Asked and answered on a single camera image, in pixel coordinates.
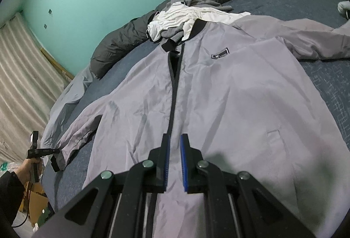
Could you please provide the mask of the person's left hand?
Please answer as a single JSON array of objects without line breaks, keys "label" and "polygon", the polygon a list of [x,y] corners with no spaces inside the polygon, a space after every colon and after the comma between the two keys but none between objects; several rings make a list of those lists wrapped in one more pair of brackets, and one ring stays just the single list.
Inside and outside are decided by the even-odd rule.
[{"label": "person's left hand", "polygon": [[27,182],[31,179],[31,170],[32,166],[36,164],[37,165],[37,172],[38,175],[41,175],[42,172],[42,160],[41,158],[31,158],[31,159],[25,159],[21,166],[17,168],[14,172],[17,175],[17,178],[19,181],[25,185]]}]

